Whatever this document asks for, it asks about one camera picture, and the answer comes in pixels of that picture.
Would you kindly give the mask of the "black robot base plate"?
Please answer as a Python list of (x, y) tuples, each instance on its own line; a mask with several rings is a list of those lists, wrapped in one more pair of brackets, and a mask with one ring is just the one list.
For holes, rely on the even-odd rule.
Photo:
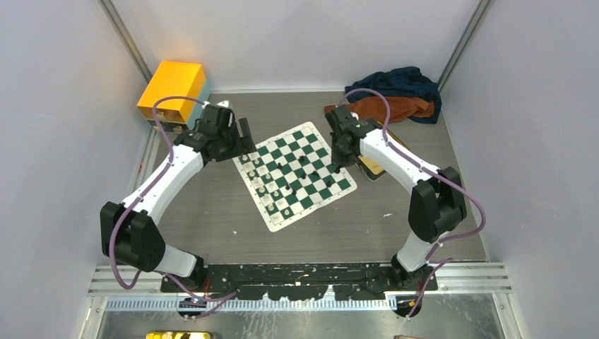
[(207, 293), (209, 298), (233, 294), (238, 300), (316, 301), (331, 290), (336, 301), (378, 300), (387, 292), (435, 291), (437, 280), (428, 266), (401, 277), (389, 263), (219, 264), (200, 276), (165, 278), (161, 292)]

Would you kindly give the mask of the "gold metal tin tray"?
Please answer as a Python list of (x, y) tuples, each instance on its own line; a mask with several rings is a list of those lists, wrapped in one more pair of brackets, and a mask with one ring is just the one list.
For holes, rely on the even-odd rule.
[(394, 165), (394, 166), (392, 166), (391, 171), (389, 172), (385, 167), (380, 165), (378, 162), (375, 162), (373, 159), (367, 157), (367, 155), (362, 150), (362, 148), (363, 148), (362, 144), (365, 140), (380, 141), (382, 139), (383, 139), (383, 136), (382, 136), (381, 129), (375, 129), (373, 131), (366, 133), (366, 137), (362, 138), (358, 142), (359, 149), (360, 149), (359, 155), (357, 156), (358, 166), (361, 168), (361, 170), (367, 175), (369, 180), (371, 180), (372, 182), (375, 182), (380, 177), (382, 177), (384, 174), (389, 173), (396, 181), (400, 182), (403, 186), (405, 186), (405, 185), (410, 186), (410, 177), (405, 172), (405, 169), (403, 169), (399, 165)]

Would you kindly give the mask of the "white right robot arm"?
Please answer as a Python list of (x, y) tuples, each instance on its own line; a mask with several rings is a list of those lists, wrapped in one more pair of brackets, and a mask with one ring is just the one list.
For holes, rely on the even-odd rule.
[(374, 161), (410, 195), (410, 234), (392, 257), (394, 285), (409, 290), (418, 283), (429, 252), (467, 216), (460, 174), (440, 169), (403, 147), (377, 121), (359, 120), (346, 105), (325, 114), (331, 127), (332, 163), (347, 167), (359, 157)]

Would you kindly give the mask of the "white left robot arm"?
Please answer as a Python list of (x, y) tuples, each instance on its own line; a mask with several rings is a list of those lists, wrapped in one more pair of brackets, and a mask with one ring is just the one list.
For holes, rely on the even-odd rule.
[(190, 292), (206, 282), (204, 260), (166, 244), (158, 224), (185, 184), (208, 163), (256, 151), (247, 119), (236, 119), (228, 101), (202, 103), (192, 129), (169, 142), (169, 153), (151, 176), (122, 202), (107, 202), (100, 210), (102, 252), (110, 260), (117, 282), (125, 289), (118, 265), (139, 273), (165, 274)]

